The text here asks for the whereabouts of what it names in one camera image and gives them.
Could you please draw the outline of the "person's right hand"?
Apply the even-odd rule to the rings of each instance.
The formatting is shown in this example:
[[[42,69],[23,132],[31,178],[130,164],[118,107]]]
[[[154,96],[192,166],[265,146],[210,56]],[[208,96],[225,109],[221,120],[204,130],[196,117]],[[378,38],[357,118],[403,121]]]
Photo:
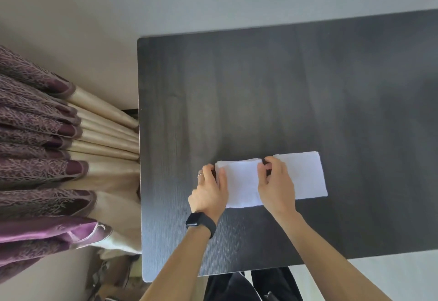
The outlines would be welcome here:
[[[265,157],[265,161],[271,164],[269,183],[258,192],[265,208],[280,222],[296,213],[294,184],[284,162],[274,156]]]

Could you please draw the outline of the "person's black trousers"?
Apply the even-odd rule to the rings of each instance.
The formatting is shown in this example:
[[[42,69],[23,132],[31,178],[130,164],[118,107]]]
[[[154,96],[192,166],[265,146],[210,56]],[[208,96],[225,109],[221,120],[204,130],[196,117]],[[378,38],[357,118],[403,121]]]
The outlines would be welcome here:
[[[204,301],[303,301],[288,267],[210,276]]]

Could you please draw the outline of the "person's left hand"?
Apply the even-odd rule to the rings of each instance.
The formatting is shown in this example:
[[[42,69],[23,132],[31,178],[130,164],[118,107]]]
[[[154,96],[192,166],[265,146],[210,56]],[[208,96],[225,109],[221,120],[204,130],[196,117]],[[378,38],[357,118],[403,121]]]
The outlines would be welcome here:
[[[204,212],[217,224],[221,218],[228,195],[222,195],[219,190],[219,171],[213,175],[215,167],[207,164],[202,167],[198,175],[198,185],[188,198],[191,212]]]

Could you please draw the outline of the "person's right forearm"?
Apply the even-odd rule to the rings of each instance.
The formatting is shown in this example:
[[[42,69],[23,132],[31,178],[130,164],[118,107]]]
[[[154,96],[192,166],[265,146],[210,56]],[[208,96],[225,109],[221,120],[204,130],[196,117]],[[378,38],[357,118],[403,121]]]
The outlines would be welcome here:
[[[392,301],[296,211],[274,212],[325,301]]]

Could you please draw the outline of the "purple and beige curtain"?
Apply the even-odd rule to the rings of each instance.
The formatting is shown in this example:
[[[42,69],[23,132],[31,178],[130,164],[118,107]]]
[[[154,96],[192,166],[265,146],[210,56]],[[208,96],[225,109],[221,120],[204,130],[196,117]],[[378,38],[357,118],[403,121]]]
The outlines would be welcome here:
[[[0,45],[0,284],[52,254],[141,254],[138,120]]]

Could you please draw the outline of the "black smartwatch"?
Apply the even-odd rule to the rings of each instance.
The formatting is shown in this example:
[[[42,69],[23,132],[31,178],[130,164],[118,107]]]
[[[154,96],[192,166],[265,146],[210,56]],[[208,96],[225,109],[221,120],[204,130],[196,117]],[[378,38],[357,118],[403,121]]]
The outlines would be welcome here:
[[[197,226],[206,227],[210,232],[210,239],[214,236],[217,228],[214,220],[211,219],[204,212],[191,213],[185,222],[185,226],[187,229],[190,227],[197,227]]]

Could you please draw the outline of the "person's left forearm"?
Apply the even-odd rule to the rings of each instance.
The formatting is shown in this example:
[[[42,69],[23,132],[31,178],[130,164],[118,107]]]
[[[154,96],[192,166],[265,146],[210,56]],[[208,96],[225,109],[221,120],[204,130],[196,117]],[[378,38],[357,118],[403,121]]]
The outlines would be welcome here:
[[[140,301],[190,301],[211,232],[189,227]]]

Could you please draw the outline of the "white paper towel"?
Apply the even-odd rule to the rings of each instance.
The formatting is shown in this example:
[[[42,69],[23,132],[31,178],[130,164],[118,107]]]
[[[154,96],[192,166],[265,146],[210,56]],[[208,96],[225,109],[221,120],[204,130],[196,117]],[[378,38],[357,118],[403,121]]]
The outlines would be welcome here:
[[[317,151],[274,156],[286,164],[297,200],[328,196],[320,154]],[[262,159],[259,158],[216,162],[216,172],[223,168],[227,174],[227,208],[263,205],[258,192],[257,173],[257,165],[261,162]]]

